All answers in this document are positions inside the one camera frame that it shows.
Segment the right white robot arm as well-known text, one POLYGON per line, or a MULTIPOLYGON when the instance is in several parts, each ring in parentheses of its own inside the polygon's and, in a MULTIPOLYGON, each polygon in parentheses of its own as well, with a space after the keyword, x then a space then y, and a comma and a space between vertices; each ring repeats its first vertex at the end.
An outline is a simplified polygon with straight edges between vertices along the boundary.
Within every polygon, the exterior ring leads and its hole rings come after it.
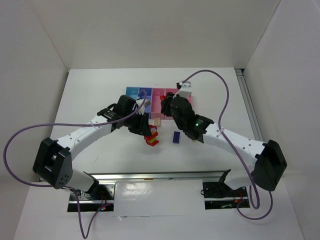
POLYGON ((266 191, 274 191, 288 164, 280 145, 249 139, 219 125, 213 120, 196 114, 191 103, 182 96, 168 92, 160 97, 161 113, 172 117, 178 129, 188 138, 212 145, 240 156, 246 167, 251 167, 247 177, 228 175, 225 184, 238 189, 241 184, 255 183, 266 191))

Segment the beige lego brick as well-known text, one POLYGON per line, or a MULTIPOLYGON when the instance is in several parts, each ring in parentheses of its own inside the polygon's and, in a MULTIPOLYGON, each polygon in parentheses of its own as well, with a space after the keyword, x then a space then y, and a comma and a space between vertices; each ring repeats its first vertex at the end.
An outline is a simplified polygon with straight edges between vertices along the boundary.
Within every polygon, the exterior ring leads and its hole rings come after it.
POLYGON ((160 117, 155 117, 154 119, 154 125, 159 127, 161 125, 161 118, 160 117))

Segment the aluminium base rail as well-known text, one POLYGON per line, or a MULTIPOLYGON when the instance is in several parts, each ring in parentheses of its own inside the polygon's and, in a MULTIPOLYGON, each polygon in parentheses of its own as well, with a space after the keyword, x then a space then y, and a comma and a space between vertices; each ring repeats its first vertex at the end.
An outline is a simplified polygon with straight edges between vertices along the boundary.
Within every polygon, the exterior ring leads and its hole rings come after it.
POLYGON ((99 181, 151 181, 151 180, 214 180, 224 181, 231 170, 209 171, 167 171, 167 172, 127 172, 127 173, 91 173, 99 181))

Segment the large pink bin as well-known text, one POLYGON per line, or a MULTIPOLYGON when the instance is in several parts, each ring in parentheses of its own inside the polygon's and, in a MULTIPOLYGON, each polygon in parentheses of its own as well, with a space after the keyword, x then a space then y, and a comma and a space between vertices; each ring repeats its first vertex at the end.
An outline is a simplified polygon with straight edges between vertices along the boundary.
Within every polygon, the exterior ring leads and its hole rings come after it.
MULTIPOLYGON (((172 113, 171 113, 171 104, 172 101, 180 97, 179 95, 176 95, 178 89, 177 88, 166 88, 165 89, 165 96, 166 99, 161 101, 161 113, 165 116, 165 118, 171 118, 172 113)), ((193 94, 189 98, 187 98, 188 102, 190 104, 193 104, 193 94)))

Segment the light blue bin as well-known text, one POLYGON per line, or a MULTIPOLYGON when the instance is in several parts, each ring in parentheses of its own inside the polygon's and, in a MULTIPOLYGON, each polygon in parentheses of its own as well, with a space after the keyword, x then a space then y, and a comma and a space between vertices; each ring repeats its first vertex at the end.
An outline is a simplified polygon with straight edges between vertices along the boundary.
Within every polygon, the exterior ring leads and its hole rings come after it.
POLYGON ((139 87, 129 87, 129 86, 127 86, 125 94, 127 96, 130 96, 131 98, 136 98, 138 96, 139 92, 140 92, 140 88, 139 87))

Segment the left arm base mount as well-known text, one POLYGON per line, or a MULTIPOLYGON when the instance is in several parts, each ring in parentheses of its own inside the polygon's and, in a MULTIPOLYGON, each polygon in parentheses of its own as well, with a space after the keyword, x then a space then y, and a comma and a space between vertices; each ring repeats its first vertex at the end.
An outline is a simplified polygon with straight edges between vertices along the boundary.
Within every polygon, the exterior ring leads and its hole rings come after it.
POLYGON ((90 195, 76 189, 75 192, 71 191, 67 206, 68 213, 75 213, 79 209, 81 213, 96 212, 100 209, 101 212, 114 211, 114 197, 116 186, 115 183, 100 184, 97 191, 90 195))

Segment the periwinkle blue bin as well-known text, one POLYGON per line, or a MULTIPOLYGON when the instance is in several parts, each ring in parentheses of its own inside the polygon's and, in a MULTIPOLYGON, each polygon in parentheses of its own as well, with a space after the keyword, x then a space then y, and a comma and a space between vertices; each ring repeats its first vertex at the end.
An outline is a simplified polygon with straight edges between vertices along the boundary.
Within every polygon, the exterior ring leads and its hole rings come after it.
POLYGON ((149 99, 150 100, 150 106, 147 108, 147 114, 150 114, 151 113, 151 93, 152 93, 152 89, 151 88, 143 88, 143 87, 140 87, 139 88, 139 93, 138 93, 138 96, 137 96, 137 100, 139 99, 149 99))

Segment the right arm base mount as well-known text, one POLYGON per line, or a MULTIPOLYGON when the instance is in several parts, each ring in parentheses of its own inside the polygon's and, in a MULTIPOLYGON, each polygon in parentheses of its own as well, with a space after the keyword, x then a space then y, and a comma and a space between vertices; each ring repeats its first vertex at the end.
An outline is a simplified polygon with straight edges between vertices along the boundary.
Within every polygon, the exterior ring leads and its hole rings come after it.
POLYGON ((225 180, 231 170, 226 170, 218 180, 203 180, 200 194, 204 197, 205 210, 250 208, 246 187, 236 190, 226 185, 225 180))

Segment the aluminium side rail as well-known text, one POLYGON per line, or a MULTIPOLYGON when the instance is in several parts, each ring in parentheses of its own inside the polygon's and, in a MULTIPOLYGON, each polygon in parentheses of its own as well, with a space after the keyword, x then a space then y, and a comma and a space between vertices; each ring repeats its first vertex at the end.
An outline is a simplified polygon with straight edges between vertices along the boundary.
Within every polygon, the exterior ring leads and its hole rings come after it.
POLYGON ((236 78, 240 87, 240 91, 244 100, 246 111, 249 117, 251 128, 253 131, 254 138, 259 141, 264 141, 261 128, 258 123, 256 111, 252 102, 252 98, 248 89, 248 85, 244 76, 244 69, 235 68, 236 78))

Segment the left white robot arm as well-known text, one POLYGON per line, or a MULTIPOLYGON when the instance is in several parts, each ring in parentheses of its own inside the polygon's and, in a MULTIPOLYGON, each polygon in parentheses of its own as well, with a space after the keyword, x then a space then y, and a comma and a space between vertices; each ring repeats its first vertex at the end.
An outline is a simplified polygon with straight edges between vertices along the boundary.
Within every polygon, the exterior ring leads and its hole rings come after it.
POLYGON ((135 100, 121 95, 117 103, 100 110, 85 126, 56 140, 44 139, 39 146, 33 172, 56 190, 62 188, 81 191, 88 199, 101 200, 107 189, 92 175, 73 168, 72 162, 84 149, 121 127, 129 132, 149 137, 149 115, 145 109, 150 105, 147 98, 135 100))

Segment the large red lego block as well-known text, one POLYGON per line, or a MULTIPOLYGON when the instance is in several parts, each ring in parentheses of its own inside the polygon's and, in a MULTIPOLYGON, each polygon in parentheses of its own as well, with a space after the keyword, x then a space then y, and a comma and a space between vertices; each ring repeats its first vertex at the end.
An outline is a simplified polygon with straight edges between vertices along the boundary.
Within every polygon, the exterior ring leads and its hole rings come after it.
POLYGON ((144 140, 147 145, 154 147, 159 143, 157 136, 158 136, 158 128, 155 125, 149 125, 149 130, 151 132, 150 136, 145 136, 144 140))

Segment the small pink bin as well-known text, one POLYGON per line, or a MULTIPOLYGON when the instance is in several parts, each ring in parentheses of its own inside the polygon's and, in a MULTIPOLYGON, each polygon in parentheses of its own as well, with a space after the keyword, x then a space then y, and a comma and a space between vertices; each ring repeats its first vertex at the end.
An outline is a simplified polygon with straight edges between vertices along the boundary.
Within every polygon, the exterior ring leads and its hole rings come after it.
POLYGON ((161 96, 166 93, 164 88, 153 88, 150 98, 150 119, 160 118, 164 119, 164 115, 161 113, 161 96))

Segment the dark blue lego brick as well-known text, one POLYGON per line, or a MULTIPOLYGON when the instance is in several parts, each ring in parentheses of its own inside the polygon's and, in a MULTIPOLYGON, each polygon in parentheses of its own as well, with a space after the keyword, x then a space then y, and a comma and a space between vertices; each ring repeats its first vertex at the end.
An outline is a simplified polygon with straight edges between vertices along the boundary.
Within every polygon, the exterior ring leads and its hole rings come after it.
POLYGON ((179 144, 180 143, 180 132, 179 131, 174 131, 173 132, 172 142, 174 144, 179 144))

